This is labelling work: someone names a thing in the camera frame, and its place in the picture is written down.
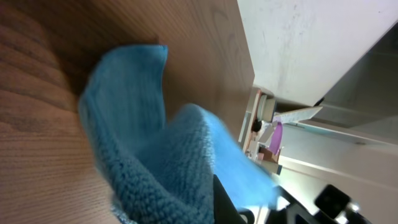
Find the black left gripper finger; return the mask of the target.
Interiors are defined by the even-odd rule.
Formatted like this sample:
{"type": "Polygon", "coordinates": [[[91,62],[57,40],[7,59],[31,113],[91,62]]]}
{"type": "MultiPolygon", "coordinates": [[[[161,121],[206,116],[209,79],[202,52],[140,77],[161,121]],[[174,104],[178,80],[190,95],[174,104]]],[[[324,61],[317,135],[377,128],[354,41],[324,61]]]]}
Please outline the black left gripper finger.
{"type": "Polygon", "coordinates": [[[215,224],[246,224],[216,175],[213,176],[213,196],[215,224]]]}

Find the white cabinet panel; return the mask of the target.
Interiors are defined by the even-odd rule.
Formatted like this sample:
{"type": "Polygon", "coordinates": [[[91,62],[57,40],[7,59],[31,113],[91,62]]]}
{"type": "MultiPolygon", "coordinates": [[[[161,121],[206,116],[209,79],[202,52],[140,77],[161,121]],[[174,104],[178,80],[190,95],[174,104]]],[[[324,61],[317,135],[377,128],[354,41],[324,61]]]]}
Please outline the white cabinet panel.
{"type": "Polygon", "coordinates": [[[397,0],[240,0],[254,86],[312,106],[397,23],[397,0]]]}

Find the cluttered shelf items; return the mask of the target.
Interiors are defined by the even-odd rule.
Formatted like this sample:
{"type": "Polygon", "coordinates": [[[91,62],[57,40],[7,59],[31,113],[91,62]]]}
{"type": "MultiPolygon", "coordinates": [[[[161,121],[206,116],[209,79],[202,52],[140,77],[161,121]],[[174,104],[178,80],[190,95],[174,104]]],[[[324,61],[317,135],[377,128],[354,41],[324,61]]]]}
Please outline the cluttered shelf items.
{"type": "Polygon", "coordinates": [[[269,172],[279,175],[284,124],[312,119],[321,106],[302,106],[277,100],[253,89],[244,117],[239,143],[243,153],[269,172]]]}

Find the blue microfiber cloth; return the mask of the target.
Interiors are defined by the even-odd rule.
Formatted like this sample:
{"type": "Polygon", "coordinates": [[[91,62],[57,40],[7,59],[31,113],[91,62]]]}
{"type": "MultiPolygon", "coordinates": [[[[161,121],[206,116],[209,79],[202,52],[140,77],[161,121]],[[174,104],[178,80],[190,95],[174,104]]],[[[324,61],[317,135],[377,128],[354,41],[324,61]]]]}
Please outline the blue microfiber cloth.
{"type": "Polygon", "coordinates": [[[104,54],[79,101],[96,168],[122,223],[213,223],[214,179],[235,208],[275,206],[271,176],[242,152],[227,127],[195,104],[165,117],[164,45],[104,54]]]}

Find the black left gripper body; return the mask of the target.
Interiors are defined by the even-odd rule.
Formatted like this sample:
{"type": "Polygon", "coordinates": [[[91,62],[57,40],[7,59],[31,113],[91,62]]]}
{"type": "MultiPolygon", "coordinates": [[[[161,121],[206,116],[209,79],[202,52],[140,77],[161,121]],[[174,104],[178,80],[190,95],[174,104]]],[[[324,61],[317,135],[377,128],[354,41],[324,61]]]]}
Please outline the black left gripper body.
{"type": "Polygon", "coordinates": [[[326,185],[311,207],[281,186],[276,187],[276,190],[285,204],[268,209],[265,224],[371,224],[360,213],[359,205],[334,185],[326,185]]]}

